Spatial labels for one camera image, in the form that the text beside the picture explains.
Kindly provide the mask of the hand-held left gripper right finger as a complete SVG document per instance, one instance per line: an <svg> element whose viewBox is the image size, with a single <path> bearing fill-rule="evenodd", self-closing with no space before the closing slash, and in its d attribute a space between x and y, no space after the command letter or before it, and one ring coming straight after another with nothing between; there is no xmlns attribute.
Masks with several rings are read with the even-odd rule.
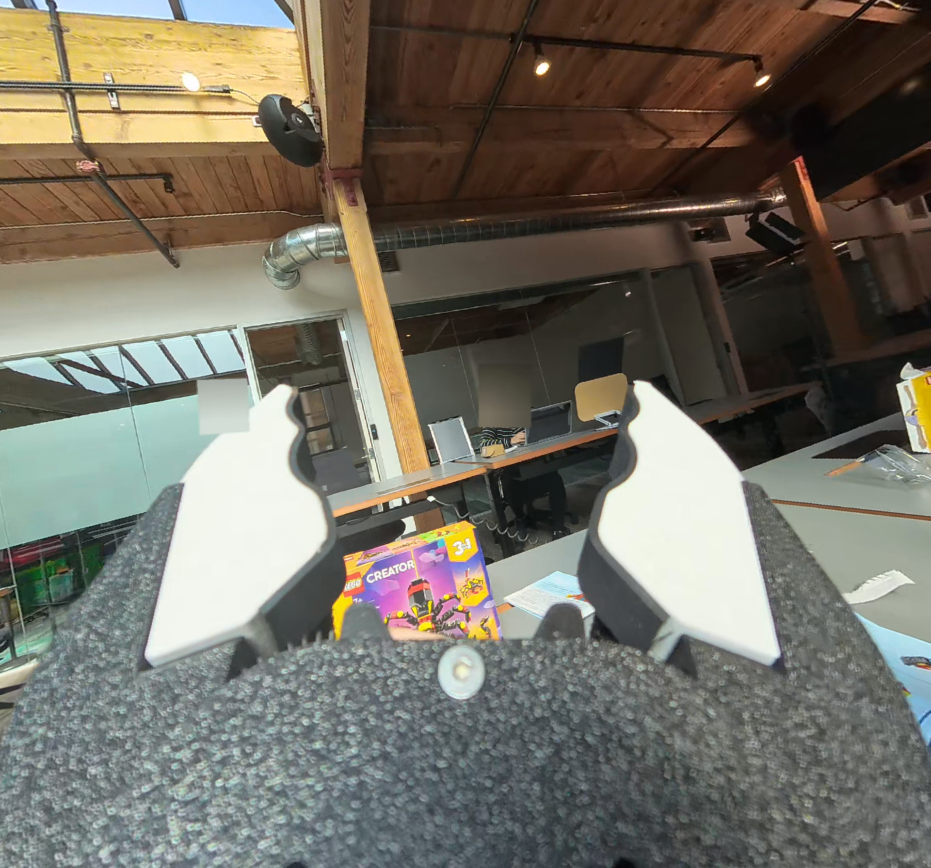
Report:
<svg viewBox="0 0 931 868"><path fill-rule="evenodd" d="M678 668L693 668L693 642L773 667L782 651L738 468L644 381L617 430L577 569L594 634Z"/></svg>

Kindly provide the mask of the wooden post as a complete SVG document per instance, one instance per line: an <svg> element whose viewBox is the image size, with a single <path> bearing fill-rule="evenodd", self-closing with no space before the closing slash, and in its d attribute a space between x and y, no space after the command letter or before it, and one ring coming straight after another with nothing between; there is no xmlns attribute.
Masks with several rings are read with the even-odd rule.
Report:
<svg viewBox="0 0 931 868"><path fill-rule="evenodd" d="M361 170L326 167L324 178L342 226L402 474L425 471L429 458L374 244Z"/></svg>
<svg viewBox="0 0 931 868"><path fill-rule="evenodd" d="M832 349L836 354L864 350L867 336L802 156L787 164L779 177L793 223L805 236L805 265Z"/></svg>

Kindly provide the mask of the silver ventilation duct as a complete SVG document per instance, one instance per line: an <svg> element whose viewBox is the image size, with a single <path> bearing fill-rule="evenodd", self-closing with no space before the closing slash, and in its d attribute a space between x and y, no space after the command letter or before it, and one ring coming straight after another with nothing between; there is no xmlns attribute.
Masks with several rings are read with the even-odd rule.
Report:
<svg viewBox="0 0 931 868"><path fill-rule="evenodd" d="M501 241L523 237L610 230L623 227L726 219L759 215L787 206L784 189L746 194L670 197L623 203L604 210L522 218L459 219L422 224L383 225L372 235L376 254L402 250ZM348 257L347 237L337 223L319 223L292 230L274 239L262 256L265 277L286 291L300 283L310 263Z"/></svg>

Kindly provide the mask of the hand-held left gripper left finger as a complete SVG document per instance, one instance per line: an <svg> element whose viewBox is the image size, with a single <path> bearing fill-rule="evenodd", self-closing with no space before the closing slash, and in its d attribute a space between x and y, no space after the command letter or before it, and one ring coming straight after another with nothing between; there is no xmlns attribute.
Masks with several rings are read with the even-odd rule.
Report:
<svg viewBox="0 0 931 868"><path fill-rule="evenodd" d="M332 633L338 540L316 483L296 389L250 409L181 480L143 664L167 668L215 648L249 669Z"/></svg>

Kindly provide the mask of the black ceiling pipe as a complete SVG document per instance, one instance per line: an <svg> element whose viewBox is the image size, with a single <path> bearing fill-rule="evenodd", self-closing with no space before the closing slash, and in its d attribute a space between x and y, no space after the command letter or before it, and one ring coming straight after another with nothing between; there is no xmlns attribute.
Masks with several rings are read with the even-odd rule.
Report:
<svg viewBox="0 0 931 868"><path fill-rule="evenodd" d="M102 194L116 207L123 216L133 225L133 227L142 234L150 246L157 248L157 251L164 257L170 266L174 269L180 268L180 262L173 254L170 246L163 244L158 240L156 234L150 231L146 224L134 213L126 202L110 186L102 165L90 146L85 141L83 130L80 124L79 113L76 103L76 90L74 88L72 72L67 55L66 42L64 39L64 26L55 0L44 0L49 17L49 30L53 37L54 48L61 75L62 98L65 111L67 113L68 123L71 130L72 142L76 151L81 155L81 160L76 163L76 169L88 176Z"/></svg>

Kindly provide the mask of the white paper strip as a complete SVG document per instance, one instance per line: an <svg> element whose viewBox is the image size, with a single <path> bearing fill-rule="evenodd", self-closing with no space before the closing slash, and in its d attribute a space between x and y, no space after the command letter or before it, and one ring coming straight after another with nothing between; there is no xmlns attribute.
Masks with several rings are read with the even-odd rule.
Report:
<svg viewBox="0 0 931 868"><path fill-rule="evenodd" d="M861 606L876 602L905 586L914 585L914 581L902 571L891 569L881 572L853 591L844 593L844 600L851 606Z"/></svg>

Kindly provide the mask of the black ceiling-hung device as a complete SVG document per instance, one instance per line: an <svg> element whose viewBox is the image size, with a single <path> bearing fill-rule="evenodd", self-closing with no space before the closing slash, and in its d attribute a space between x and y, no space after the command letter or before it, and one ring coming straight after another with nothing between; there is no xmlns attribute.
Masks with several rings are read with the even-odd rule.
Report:
<svg viewBox="0 0 931 868"><path fill-rule="evenodd" d="M750 216L747 236L774 257L792 257L806 245L803 230L784 220L775 212L764 218L759 213Z"/></svg>

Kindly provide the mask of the tan rounded panel on stand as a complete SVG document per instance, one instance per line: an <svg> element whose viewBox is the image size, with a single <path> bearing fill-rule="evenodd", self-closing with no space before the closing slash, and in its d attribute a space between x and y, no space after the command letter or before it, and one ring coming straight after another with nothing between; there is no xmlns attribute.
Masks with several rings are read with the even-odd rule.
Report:
<svg viewBox="0 0 931 868"><path fill-rule="evenodd" d="M603 427L617 425L624 410L627 388L627 377L623 373L579 382L575 389L578 420L597 422Z"/></svg>

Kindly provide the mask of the purple yellow toy box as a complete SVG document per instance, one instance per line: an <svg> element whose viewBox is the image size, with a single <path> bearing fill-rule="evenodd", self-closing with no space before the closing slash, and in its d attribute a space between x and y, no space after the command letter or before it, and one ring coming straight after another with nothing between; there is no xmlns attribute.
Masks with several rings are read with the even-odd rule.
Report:
<svg viewBox="0 0 931 868"><path fill-rule="evenodd" d="M344 558L343 593L332 606L342 635L350 606L377 610L390 629L499 640L492 585L475 527L463 521Z"/></svg>

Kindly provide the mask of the clear plastic bag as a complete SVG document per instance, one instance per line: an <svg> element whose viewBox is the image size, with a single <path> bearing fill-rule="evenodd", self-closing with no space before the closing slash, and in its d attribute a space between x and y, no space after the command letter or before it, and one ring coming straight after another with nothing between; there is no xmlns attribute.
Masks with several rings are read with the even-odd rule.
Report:
<svg viewBox="0 0 931 868"><path fill-rule="evenodd" d="M886 443L861 456L856 466L887 481L930 484L930 455Z"/></svg>

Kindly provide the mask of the white leaflet with figure print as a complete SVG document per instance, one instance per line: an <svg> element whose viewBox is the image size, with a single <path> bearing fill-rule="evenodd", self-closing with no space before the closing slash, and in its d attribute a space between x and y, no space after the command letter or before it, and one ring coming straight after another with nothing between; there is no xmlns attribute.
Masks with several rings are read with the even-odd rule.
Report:
<svg viewBox="0 0 931 868"><path fill-rule="evenodd" d="M581 589L578 578L563 571L554 571L506 595L505 603L539 619L543 619L553 606L558 605L574 606L583 619L590 618L595 613L594 607Z"/></svg>

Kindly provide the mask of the yellow white toy box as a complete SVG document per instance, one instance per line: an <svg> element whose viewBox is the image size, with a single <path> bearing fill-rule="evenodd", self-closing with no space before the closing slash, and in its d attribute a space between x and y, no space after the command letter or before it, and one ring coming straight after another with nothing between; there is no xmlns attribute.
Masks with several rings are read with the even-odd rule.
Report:
<svg viewBox="0 0 931 868"><path fill-rule="evenodd" d="M896 385L900 410L913 452L930 453L930 368L905 363Z"/></svg>

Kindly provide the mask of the open dark laptop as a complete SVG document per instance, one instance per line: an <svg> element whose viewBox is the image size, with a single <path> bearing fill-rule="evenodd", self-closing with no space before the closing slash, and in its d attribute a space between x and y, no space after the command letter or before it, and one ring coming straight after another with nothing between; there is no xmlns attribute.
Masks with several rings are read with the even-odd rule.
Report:
<svg viewBox="0 0 931 868"><path fill-rule="evenodd" d="M530 409L530 421L525 430L529 445L565 437L573 431L573 404L566 400Z"/></svg>

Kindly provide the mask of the long wood-edged desk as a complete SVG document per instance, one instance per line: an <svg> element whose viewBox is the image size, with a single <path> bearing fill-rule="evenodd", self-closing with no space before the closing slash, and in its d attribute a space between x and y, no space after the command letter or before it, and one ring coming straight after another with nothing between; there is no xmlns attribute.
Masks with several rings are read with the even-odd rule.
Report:
<svg viewBox="0 0 931 868"><path fill-rule="evenodd" d="M471 456L413 473L405 473L398 477L329 495L331 512L335 517L359 513L404 497L429 493L465 479L524 463L542 461L545 469L548 469L557 456L562 455L563 452L604 443L616 436L616 433L615 426L601 427L597 431L573 432L542 443L520 446L493 458Z"/></svg>

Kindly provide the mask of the open blue instruction booklet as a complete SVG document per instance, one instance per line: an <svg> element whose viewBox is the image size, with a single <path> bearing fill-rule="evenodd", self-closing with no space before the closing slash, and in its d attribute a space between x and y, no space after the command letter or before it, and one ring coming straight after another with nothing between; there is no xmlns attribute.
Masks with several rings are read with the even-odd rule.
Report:
<svg viewBox="0 0 931 868"><path fill-rule="evenodd" d="M879 626L856 615L897 678L910 709L930 748L930 644Z"/></svg>

